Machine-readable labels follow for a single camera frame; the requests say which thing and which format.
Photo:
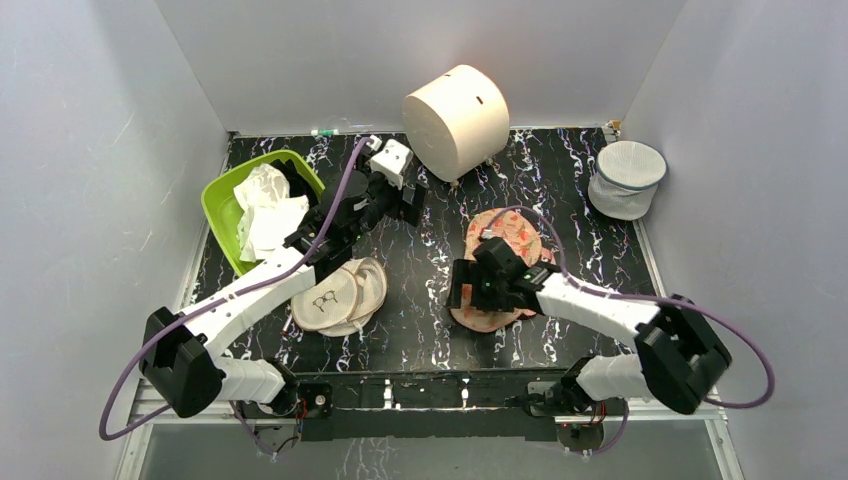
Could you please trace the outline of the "floral mesh laundry bag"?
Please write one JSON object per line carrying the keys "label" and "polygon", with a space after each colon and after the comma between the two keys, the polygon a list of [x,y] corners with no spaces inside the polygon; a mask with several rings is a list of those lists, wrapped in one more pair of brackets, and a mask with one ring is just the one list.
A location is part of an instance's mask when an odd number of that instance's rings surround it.
{"label": "floral mesh laundry bag", "polygon": [[[483,229],[496,216],[501,208],[494,208],[477,214],[470,222],[465,235],[464,259],[473,260],[473,251],[480,245]],[[542,260],[554,263],[550,249],[543,246],[537,229],[520,213],[509,211],[501,216],[491,228],[495,236],[505,239],[512,250],[522,258],[527,266]],[[490,333],[505,327],[516,320],[533,318],[537,313],[528,309],[514,309],[511,312],[484,312],[470,305],[472,287],[462,287],[461,307],[451,308],[454,319],[464,327],[480,333]]]}

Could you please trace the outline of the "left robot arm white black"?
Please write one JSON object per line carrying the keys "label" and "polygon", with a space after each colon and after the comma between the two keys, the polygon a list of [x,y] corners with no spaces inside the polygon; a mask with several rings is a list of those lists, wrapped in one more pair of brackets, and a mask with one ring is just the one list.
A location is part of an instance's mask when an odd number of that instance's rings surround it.
{"label": "left robot arm white black", "polygon": [[380,172],[339,176],[270,258],[179,313],[162,307],[145,328],[143,376],[180,418],[216,401],[255,402],[275,416],[294,411],[299,380],[274,360],[238,360],[225,350],[275,308],[351,260],[353,247],[383,217],[419,223],[428,187],[397,187]]}

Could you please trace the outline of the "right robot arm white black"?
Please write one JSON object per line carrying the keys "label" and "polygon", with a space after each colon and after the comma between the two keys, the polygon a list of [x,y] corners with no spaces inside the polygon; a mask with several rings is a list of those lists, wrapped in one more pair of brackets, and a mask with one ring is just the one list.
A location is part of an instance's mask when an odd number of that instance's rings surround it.
{"label": "right robot arm white black", "polygon": [[546,261],[527,265],[500,237],[483,241],[451,268],[447,305],[483,312],[516,309],[570,320],[630,348],[579,359],[559,380],[531,382],[523,397],[532,416],[590,413],[608,399],[655,399],[692,414],[732,364],[732,356],[694,304],[679,295],[625,295],[579,281]]}

